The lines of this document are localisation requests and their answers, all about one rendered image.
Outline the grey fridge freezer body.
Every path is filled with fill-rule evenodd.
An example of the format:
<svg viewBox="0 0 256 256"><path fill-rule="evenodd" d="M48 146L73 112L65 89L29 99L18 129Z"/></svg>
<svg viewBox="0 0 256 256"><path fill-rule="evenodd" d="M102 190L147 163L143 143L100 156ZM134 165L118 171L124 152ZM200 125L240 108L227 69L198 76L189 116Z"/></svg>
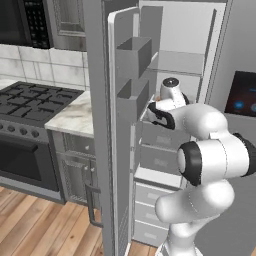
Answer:
<svg viewBox="0 0 256 256"><path fill-rule="evenodd" d="M163 7L160 50L205 56L202 81L198 85L182 82L187 96L205 103L227 0L173 0L158 4ZM179 73L158 71L158 78L168 74ZM223 113L232 132L256 145L256 73L235 73Z"/></svg>

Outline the black microwave oven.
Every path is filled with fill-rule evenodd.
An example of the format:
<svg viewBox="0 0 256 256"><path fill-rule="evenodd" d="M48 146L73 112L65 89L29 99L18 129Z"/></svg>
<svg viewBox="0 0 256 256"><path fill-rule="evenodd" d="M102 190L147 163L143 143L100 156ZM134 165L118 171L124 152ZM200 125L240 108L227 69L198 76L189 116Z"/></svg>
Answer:
<svg viewBox="0 0 256 256"><path fill-rule="evenodd" d="M0 0L0 44L53 47L46 0Z"/></svg>

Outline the black gas range with oven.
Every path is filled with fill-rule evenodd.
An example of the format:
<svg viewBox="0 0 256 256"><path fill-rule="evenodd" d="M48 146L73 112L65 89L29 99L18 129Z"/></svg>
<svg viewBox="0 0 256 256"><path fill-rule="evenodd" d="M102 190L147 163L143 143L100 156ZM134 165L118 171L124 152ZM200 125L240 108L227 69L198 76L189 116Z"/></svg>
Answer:
<svg viewBox="0 0 256 256"><path fill-rule="evenodd" d="M0 186L65 202L54 144L45 124L81 94L22 81L0 85Z"/></svg>

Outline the grey freezer drawer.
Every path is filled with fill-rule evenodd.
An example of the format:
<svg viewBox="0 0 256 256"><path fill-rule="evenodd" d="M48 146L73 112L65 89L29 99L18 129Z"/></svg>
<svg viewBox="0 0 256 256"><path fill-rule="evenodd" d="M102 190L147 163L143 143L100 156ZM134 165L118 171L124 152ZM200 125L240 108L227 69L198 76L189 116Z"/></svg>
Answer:
<svg viewBox="0 0 256 256"><path fill-rule="evenodd" d="M180 176L177 165L177 152L175 150L142 144L140 150L140 166Z"/></svg>
<svg viewBox="0 0 256 256"><path fill-rule="evenodd" d="M142 124L143 145L177 150L181 144L190 141L190 136L183 131L166 129L147 121Z"/></svg>

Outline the grey fridge door with screen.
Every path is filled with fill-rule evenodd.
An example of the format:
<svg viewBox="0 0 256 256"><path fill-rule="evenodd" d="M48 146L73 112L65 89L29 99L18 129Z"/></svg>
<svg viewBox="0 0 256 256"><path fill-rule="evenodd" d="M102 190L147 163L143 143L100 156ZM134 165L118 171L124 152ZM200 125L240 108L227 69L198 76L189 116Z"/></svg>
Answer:
<svg viewBox="0 0 256 256"><path fill-rule="evenodd" d="M227 0L204 102L223 112L237 71L256 73L256 0ZM204 256L251 256L256 248L256 174L230 183L234 203L197 234Z"/></svg>

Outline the white freezer drawer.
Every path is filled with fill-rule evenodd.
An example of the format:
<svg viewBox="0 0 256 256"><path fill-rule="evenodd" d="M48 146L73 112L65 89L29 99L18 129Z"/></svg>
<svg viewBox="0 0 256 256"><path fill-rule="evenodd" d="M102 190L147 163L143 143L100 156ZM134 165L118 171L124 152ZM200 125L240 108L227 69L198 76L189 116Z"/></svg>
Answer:
<svg viewBox="0 0 256 256"><path fill-rule="evenodd" d="M169 224L161 222L155 214L155 207L140 202L135 203L135 219L161 228L168 229Z"/></svg>
<svg viewBox="0 0 256 256"><path fill-rule="evenodd" d="M158 247L166 239L167 233L167 229L136 221L133 239L150 246Z"/></svg>
<svg viewBox="0 0 256 256"><path fill-rule="evenodd" d="M166 189L139 182L135 183L135 201L151 206L155 205L156 200L160 196L165 196L174 192L177 192L177 189Z"/></svg>

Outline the grey door bin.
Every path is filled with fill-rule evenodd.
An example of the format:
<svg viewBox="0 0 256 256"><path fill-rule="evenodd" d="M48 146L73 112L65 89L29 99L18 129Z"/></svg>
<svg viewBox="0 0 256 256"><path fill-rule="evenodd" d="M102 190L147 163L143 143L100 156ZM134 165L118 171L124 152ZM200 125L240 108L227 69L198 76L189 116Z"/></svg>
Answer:
<svg viewBox="0 0 256 256"><path fill-rule="evenodd" d="M117 94L117 108L121 117L136 122L149 99L149 81L147 79L128 80Z"/></svg>
<svg viewBox="0 0 256 256"><path fill-rule="evenodd" d="M131 37L116 49L118 76L138 79L151 63L152 40L148 37Z"/></svg>

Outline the grey cabinet drawer front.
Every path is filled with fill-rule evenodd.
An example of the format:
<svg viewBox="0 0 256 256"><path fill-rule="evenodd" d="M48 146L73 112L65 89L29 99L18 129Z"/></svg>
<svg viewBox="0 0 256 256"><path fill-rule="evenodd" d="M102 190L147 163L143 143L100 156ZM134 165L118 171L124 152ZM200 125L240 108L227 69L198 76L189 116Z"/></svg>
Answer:
<svg viewBox="0 0 256 256"><path fill-rule="evenodd" d="M94 155L95 154L95 146L94 139L90 137L81 137L78 135L63 134L64 138L64 147L66 151L72 151L79 154L84 155ZM85 146L89 145L90 149L86 150Z"/></svg>

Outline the grey wall cupboard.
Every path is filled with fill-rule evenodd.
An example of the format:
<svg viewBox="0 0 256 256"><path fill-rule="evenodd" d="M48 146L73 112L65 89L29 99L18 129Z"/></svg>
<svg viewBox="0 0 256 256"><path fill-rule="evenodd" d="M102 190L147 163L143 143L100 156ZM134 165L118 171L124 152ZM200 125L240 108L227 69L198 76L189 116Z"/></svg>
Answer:
<svg viewBox="0 0 256 256"><path fill-rule="evenodd" d="M56 49L86 50L83 0L46 0Z"/></svg>

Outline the grey cabinet door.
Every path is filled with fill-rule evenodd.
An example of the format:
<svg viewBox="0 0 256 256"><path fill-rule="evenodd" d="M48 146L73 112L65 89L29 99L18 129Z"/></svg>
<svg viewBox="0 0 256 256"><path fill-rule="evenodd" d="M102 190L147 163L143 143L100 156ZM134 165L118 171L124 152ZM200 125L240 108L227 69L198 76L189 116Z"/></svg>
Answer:
<svg viewBox="0 0 256 256"><path fill-rule="evenodd" d="M57 161L66 200L86 205L84 181L88 180L92 186L98 186L96 161L64 153L57 154Z"/></svg>

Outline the glass freezer shelf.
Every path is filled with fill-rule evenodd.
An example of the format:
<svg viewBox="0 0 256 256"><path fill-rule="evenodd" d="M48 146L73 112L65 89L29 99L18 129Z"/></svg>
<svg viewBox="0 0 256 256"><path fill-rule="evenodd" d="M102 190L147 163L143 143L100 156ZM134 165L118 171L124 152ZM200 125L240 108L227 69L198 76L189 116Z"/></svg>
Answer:
<svg viewBox="0 0 256 256"><path fill-rule="evenodd" d="M152 59L149 69L202 76L204 65L203 54L160 50Z"/></svg>

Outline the grey freezer door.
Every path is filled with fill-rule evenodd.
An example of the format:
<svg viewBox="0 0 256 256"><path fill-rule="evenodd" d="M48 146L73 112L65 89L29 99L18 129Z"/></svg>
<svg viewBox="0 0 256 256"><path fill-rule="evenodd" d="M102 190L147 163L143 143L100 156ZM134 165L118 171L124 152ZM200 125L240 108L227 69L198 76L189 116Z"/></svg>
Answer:
<svg viewBox="0 0 256 256"><path fill-rule="evenodd" d="M148 102L136 122L121 117L117 94L130 79L118 76L116 49L131 37L148 37L152 62L160 48L163 8L141 7L139 0L85 0L84 14L104 256L128 256L140 118ZM132 80L139 79L149 81L149 101L157 73L148 66Z"/></svg>

